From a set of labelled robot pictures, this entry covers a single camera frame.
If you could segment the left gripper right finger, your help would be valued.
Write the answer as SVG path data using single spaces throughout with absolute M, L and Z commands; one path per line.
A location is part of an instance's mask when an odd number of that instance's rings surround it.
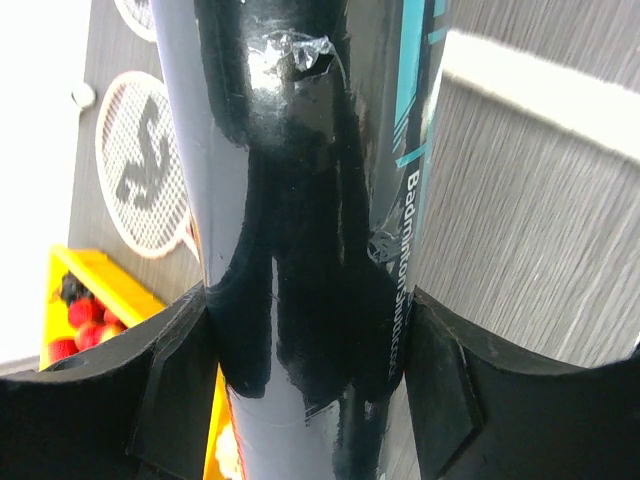
M 424 479 L 635 479 L 639 359 L 594 368 L 507 341 L 423 291 L 406 385 Z

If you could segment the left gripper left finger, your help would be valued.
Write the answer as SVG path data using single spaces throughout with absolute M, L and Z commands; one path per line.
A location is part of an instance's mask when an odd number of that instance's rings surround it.
M 207 340 L 197 284 L 97 347 L 2 377 L 2 478 L 202 478 Z

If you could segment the black shuttlecock tube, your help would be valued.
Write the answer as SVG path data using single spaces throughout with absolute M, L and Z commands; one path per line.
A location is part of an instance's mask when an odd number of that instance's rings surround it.
M 247 479 L 385 479 L 444 1 L 155 1 Z

